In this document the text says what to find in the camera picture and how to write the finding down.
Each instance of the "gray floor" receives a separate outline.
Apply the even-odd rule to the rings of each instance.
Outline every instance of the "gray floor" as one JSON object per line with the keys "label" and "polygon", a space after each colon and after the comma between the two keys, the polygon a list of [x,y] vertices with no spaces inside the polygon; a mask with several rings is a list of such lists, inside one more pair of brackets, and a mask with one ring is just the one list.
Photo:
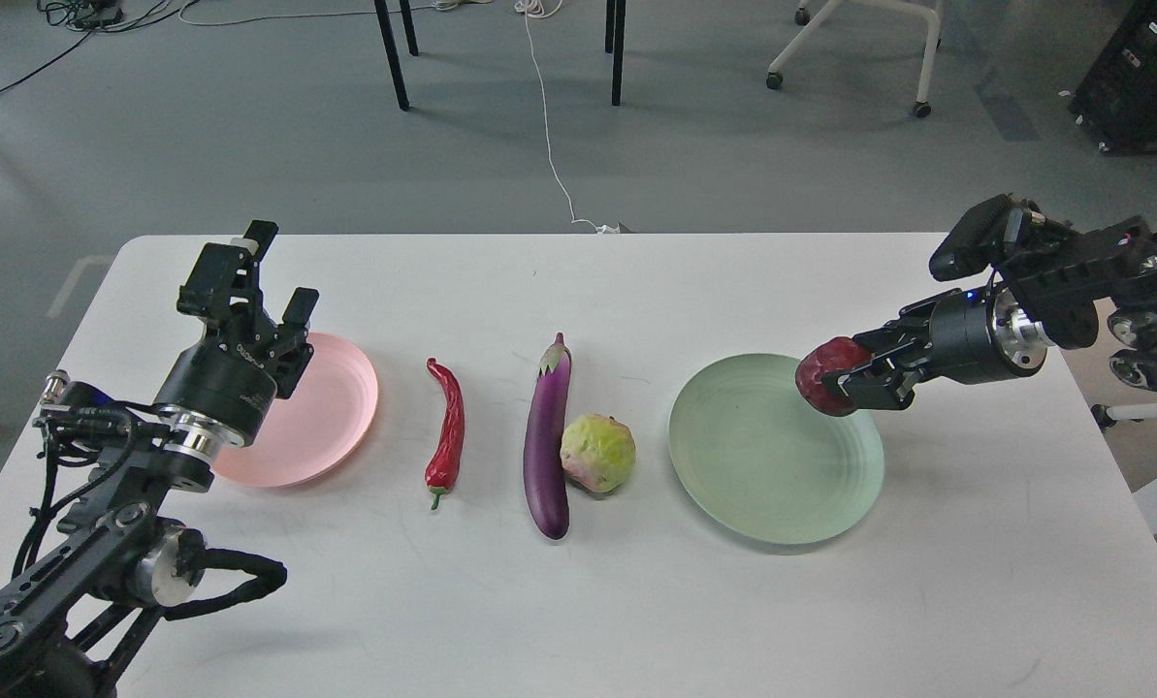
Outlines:
{"label": "gray floor", "polygon": [[[148,5],[123,1],[130,14]],[[187,16],[300,5],[369,7],[206,0]],[[935,111],[923,120],[908,115],[922,22],[882,9],[841,9],[771,93],[765,67],[798,31],[793,6],[634,0],[619,108],[609,106],[603,0],[566,0],[531,34],[555,167],[577,216],[597,223],[949,229],[970,205],[1012,191],[1083,229],[1136,213],[1157,227],[1157,155],[1099,155],[1062,96],[1129,5],[948,3]],[[94,36],[3,94],[0,465],[108,259],[138,235],[239,235],[251,218],[286,234],[590,230],[569,222],[553,182],[528,35],[511,7],[415,13],[422,56],[404,54],[410,113],[397,110],[367,15],[241,27],[175,17]],[[28,3],[1,0],[0,87],[76,39]],[[369,271],[377,264],[392,262],[367,260]],[[913,300],[869,301],[887,319]],[[1071,358],[1084,392],[1122,401],[1100,396],[1115,384],[1096,352]],[[1110,439],[1128,486],[1157,475],[1157,424],[1118,425]]]}

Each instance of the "table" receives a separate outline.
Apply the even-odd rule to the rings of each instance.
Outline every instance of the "table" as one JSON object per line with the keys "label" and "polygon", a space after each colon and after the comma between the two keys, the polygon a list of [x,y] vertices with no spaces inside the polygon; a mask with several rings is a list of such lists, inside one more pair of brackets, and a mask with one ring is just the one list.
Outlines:
{"label": "table", "polygon": [[[177,286],[202,242],[229,237],[126,244],[60,367],[152,401],[201,333],[174,313]],[[672,472],[668,417],[690,376],[885,322],[944,288],[926,271],[938,240],[281,236],[268,310],[318,288],[312,330],[369,354],[379,412],[320,480],[170,494],[165,516],[290,579],[161,624],[120,695],[1157,697],[1157,548],[1055,353],[1031,379],[933,381],[875,414],[883,494],[826,544],[743,539]],[[569,414],[631,425],[639,464],[612,497],[572,490],[569,535],[551,543],[525,508],[521,446],[557,331],[574,353]],[[462,478],[436,512],[422,469],[444,401],[428,357],[463,381],[467,413]],[[27,429],[0,478],[0,587],[38,498],[37,449]],[[211,574],[200,595],[237,579]]]}

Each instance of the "purple eggplant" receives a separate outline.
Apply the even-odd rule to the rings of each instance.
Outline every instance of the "purple eggplant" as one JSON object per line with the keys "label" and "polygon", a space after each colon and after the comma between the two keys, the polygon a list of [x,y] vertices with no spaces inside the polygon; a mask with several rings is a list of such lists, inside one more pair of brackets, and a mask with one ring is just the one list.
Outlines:
{"label": "purple eggplant", "polygon": [[566,431],[566,398],[569,395],[569,348],[557,332],[555,344],[539,359],[531,413],[525,419],[522,447],[522,482],[525,504],[535,526],[551,539],[569,530],[569,499],[560,468],[560,435]]}

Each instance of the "white cable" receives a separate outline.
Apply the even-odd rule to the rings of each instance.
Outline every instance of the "white cable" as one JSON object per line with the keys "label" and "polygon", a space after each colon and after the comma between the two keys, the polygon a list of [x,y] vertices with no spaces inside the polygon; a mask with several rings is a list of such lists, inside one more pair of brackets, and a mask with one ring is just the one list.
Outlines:
{"label": "white cable", "polygon": [[552,12],[544,12],[543,0],[515,0],[513,1],[513,12],[525,15],[532,20],[546,20],[552,15],[560,12],[560,6],[565,5],[566,0],[557,0],[555,8]]}
{"label": "white cable", "polygon": [[578,218],[577,213],[574,213],[574,199],[569,196],[569,190],[566,189],[563,182],[560,181],[560,174],[557,174],[557,164],[552,162],[552,132],[548,128],[548,93],[543,88],[543,71],[539,69],[539,61],[535,58],[535,39],[531,38],[531,19],[530,14],[522,14],[522,21],[525,24],[525,41],[531,45],[531,63],[535,64],[535,74],[539,75],[539,97],[543,98],[543,140],[548,145],[548,164],[552,168],[552,177],[555,178],[557,185],[560,186],[560,191],[566,196],[566,201],[569,203],[569,222],[588,223],[592,229],[596,229],[596,233],[605,233],[609,229],[607,226],[596,226],[590,220],[587,220],[587,218]]}
{"label": "white cable", "polygon": [[457,9],[459,5],[486,5],[491,3],[493,0],[434,0],[432,2],[433,8],[440,9],[441,13],[448,13],[449,9]]}

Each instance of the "chair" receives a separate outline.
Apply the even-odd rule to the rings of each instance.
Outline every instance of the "chair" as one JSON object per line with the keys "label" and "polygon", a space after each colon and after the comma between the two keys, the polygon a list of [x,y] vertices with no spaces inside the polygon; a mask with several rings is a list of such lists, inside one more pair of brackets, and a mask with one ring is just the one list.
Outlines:
{"label": "chair", "polygon": [[[806,6],[810,0],[799,0],[798,12],[795,13],[795,22],[803,27],[803,30],[795,36],[795,39],[790,41],[789,45],[786,45],[786,50],[774,59],[774,61],[768,65],[768,88],[769,89],[781,89],[782,75],[781,66],[786,65],[786,61],[796,52],[801,45],[809,39],[810,36],[818,30],[819,27],[824,25],[824,21],[835,13],[841,5],[845,5],[846,0],[827,0],[823,8],[815,13],[815,16],[810,16],[810,9]],[[923,118],[924,116],[933,113],[933,106],[927,102],[928,88],[933,83],[933,64],[936,63],[936,49],[941,44],[941,17],[943,13],[944,0],[936,0],[936,6],[934,8],[928,8],[926,5],[908,3],[906,0],[854,0],[857,3],[876,6],[876,8],[892,9],[892,12],[905,13],[908,15],[916,15],[927,20],[927,45],[923,49],[923,72],[919,79],[919,93],[914,97],[914,106],[911,108],[911,113]]]}

